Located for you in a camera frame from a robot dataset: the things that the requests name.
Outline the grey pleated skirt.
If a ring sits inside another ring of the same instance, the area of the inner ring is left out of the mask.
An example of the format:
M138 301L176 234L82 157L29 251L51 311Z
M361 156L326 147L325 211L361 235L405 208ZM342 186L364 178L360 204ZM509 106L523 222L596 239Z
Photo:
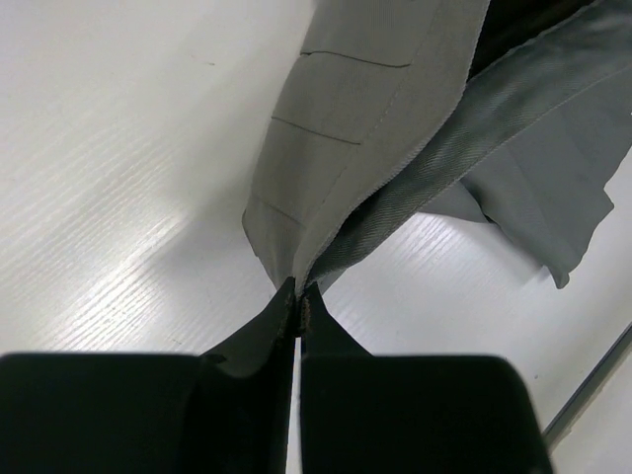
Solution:
M321 1L243 227L297 291L420 211L495 223L563 287L630 146L627 1Z

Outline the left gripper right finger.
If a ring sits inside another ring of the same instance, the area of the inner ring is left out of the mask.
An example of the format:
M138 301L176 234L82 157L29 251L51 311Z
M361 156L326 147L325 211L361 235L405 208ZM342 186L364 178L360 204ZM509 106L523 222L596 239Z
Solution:
M302 297L306 473L549 473L527 388L494 355L378 356Z

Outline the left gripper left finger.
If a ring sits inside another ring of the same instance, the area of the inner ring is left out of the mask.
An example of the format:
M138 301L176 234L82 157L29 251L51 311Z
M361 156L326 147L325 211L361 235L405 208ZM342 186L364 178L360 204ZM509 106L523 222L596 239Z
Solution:
M283 472L295 304L288 279L201 355L4 355L2 471Z

